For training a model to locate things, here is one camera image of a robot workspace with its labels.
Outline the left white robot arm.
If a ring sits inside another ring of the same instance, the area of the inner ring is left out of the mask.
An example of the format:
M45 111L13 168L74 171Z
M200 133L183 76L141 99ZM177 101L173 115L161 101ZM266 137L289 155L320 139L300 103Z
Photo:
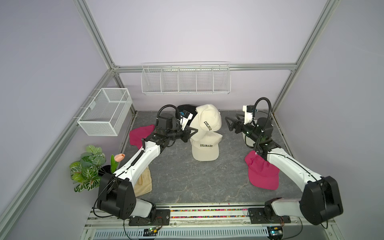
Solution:
M186 126L184 130L164 130L156 128L147 138L138 152L126 164L113 174L105 173L100 181L99 195L95 207L121 220L140 217L152 222L156 218L156 205L138 199L134 186L144 170L157 158L170 141L181 139L183 142L198 133L197 129Z

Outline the cream colorado cap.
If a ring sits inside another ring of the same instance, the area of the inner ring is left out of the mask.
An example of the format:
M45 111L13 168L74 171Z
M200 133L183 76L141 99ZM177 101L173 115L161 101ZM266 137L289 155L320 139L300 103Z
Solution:
M222 138L221 134L208 132L199 141L191 139L193 158L200 162L215 161L219 157Z
M201 140L207 133L218 131L222 126L222 117L219 110L212 104L196 107L196 116L193 118L190 127L198 130L191 139Z

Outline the cream Colorado cap back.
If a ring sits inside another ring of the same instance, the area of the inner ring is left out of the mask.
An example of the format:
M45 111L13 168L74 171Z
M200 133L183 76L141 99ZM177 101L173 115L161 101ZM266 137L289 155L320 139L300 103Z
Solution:
M207 133L218 131L222 126L222 117L219 110L212 104L196 107L196 116L193 118L190 127L198 130L191 139L201 140Z

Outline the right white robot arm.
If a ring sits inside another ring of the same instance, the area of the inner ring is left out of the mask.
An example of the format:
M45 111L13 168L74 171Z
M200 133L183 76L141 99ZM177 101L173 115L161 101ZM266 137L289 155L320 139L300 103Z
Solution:
M241 118L226 117L225 120L230 131L254 141L253 150L245 157L252 185L276 190L279 174L283 172L302 191L300 199L274 198L265 202L264 215L268 221L293 216L305 218L312 225L320 225L343 214L337 181L308 169L273 141L270 120L259 118L256 124L244 124Z

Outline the black cap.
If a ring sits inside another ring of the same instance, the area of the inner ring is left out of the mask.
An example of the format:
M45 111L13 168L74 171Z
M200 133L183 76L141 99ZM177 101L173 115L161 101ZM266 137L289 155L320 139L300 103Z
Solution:
M180 113L183 111L186 111L193 114L194 116L197 114L197 111L196 111L197 106L195 105L185 104L185 105L179 105L177 108L180 111Z

